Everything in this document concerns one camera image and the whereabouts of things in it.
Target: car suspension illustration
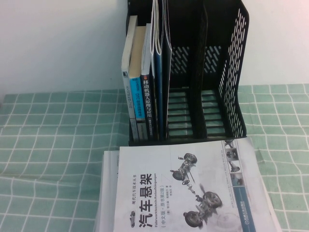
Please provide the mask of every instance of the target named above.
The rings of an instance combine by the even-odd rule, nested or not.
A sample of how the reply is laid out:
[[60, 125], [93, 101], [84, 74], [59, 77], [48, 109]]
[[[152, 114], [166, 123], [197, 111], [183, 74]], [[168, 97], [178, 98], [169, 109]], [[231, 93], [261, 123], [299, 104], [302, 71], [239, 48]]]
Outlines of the car suspension illustration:
[[200, 184], [200, 188], [203, 192], [203, 197], [200, 197], [192, 189], [192, 185], [189, 184], [190, 180], [184, 180], [183, 185], [187, 185], [188, 189], [195, 195], [196, 201], [199, 205], [196, 205], [198, 211], [189, 211], [183, 214], [186, 223], [191, 227], [203, 227], [203, 221], [207, 224], [208, 218], [212, 216], [213, 213], [217, 213], [216, 208], [222, 206], [222, 201], [218, 194], [214, 192], [206, 192], [204, 187]]
[[228, 140], [224, 140], [225, 142], [225, 146], [229, 146], [230, 148], [233, 148], [232, 142], [234, 141], [234, 139], [228, 139]]
[[192, 177], [192, 174], [190, 172], [191, 167], [195, 166], [195, 163], [197, 162], [197, 157], [191, 153], [186, 153], [184, 157], [178, 157], [180, 160], [184, 160], [180, 168], [176, 171], [171, 170], [173, 173], [173, 177], [176, 180], [184, 181], [186, 178], [189, 179], [188, 173], [190, 173], [190, 176]]
[[231, 165], [231, 172], [236, 173], [240, 170], [240, 167], [236, 166], [233, 162], [229, 161], [228, 162]]

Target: wheel illustration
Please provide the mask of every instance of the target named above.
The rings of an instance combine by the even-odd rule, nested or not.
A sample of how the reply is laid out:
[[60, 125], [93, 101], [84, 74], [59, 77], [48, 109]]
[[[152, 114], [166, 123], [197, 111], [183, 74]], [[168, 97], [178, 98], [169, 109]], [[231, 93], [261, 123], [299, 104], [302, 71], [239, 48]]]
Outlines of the wheel illustration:
[[217, 193], [214, 192], [205, 192], [203, 195], [203, 200], [207, 200], [211, 208], [215, 209], [222, 205], [222, 201]]
[[182, 173], [180, 171], [174, 171], [173, 172], [173, 177], [176, 179], [176, 180], [182, 180], [184, 181], [184, 175], [182, 175]]
[[197, 162], [197, 157], [191, 153], [186, 153], [183, 157], [185, 160], [190, 160], [191, 163], [196, 163]]
[[198, 227], [203, 224], [203, 221], [199, 219], [198, 212], [189, 211], [184, 213], [185, 222], [191, 227]]

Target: book spine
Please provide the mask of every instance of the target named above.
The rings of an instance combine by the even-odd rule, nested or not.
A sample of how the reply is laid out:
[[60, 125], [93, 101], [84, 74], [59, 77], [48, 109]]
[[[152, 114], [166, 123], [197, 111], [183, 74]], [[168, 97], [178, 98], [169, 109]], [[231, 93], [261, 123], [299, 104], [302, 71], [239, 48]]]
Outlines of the book spine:
[[163, 86], [162, 86], [162, 56], [156, 54], [156, 79], [157, 79], [157, 93], [158, 93], [158, 121], [159, 121], [159, 138], [164, 139], [164, 126], [163, 126]]
[[130, 85], [132, 90], [133, 105], [139, 138], [140, 140], [148, 140], [140, 77], [131, 78]]
[[149, 140], [154, 139], [155, 122], [154, 122], [154, 106], [152, 104], [152, 89], [150, 88], [150, 75], [141, 76], [141, 85], [143, 90], [143, 100], [145, 105], [145, 116], [147, 125], [147, 134]]
[[129, 117], [131, 122], [131, 128], [132, 128], [132, 136], [134, 142], [139, 141], [139, 134], [137, 129], [137, 123], [135, 118], [135, 112], [134, 112], [134, 106], [133, 106], [133, 100], [132, 100], [132, 91], [131, 91], [131, 85], [130, 85], [130, 79], [128, 76], [128, 72], [122, 72], [123, 80], [124, 80], [124, 87], [126, 92], [126, 102], [127, 102], [127, 108], [129, 111]]

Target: printed image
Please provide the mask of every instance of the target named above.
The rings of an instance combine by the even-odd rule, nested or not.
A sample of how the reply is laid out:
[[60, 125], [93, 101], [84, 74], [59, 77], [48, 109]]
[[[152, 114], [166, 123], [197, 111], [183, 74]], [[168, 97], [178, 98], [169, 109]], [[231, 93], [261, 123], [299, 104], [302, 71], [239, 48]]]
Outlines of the printed image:
[[241, 173], [239, 160], [229, 161], [231, 173]]
[[178, 159], [183, 160], [183, 163], [178, 170], [176, 170], [176, 171], [171, 170], [171, 172], [173, 173], [173, 177], [176, 180], [184, 181], [185, 179], [189, 179], [188, 174], [190, 174], [192, 180], [194, 181], [194, 178], [191, 174], [191, 168], [195, 167], [195, 164], [197, 162], [196, 156], [191, 154], [191, 153], [186, 153], [183, 158], [178, 157]]
[[135, 211], [131, 212], [130, 222], [131, 222], [131, 227], [133, 228], [135, 226]]
[[[178, 157], [178, 159], [183, 160], [183, 163], [178, 170], [171, 170], [172, 176], [174, 179], [182, 181], [182, 185], [191, 191], [196, 198], [195, 201], [199, 203], [183, 213], [184, 220], [190, 227], [199, 227], [201, 229], [203, 227], [203, 222], [207, 224], [208, 218], [213, 214], [217, 214], [216, 209], [222, 206], [222, 201], [217, 193], [205, 191], [202, 184], [199, 184], [199, 186], [197, 185], [197, 181], [191, 173], [191, 168], [195, 167], [197, 163], [197, 157], [195, 155], [186, 153], [183, 158]], [[198, 191], [200, 190], [202, 195], [200, 196], [196, 193], [195, 189]]]
[[226, 148], [231, 148], [231, 149], [235, 148], [233, 141], [234, 141], [234, 139], [225, 140], [224, 141], [225, 142], [225, 147]]
[[184, 180], [183, 185], [187, 185], [189, 190], [195, 195], [196, 201], [199, 205], [196, 205], [198, 211], [189, 211], [183, 213], [185, 222], [191, 227], [203, 228], [203, 221], [207, 224], [208, 218], [212, 214], [218, 214], [217, 208], [222, 206], [222, 201], [217, 193], [206, 192], [202, 184], [200, 184], [200, 189], [203, 192], [203, 197], [196, 195], [195, 191], [192, 190], [192, 185], [189, 184], [189, 180]]
[[237, 149], [226, 149], [225, 150], [227, 161], [239, 160]]
[[244, 186], [243, 176], [241, 173], [231, 174], [231, 180], [233, 186]]

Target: grid pattern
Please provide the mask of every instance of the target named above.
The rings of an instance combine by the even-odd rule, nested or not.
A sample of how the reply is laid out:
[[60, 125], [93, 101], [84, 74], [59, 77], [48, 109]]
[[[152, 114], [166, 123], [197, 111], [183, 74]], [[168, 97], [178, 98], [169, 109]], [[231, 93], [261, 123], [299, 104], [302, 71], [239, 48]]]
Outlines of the grid pattern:
[[247, 135], [283, 231], [309, 231], [309, 84], [241, 86]]
[[128, 141], [123, 90], [6, 95], [0, 231], [92, 231], [104, 150]]
[[[242, 86], [239, 103], [283, 231], [309, 231], [309, 85]], [[0, 231], [92, 231], [103, 152], [127, 141], [123, 90], [7, 95]]]

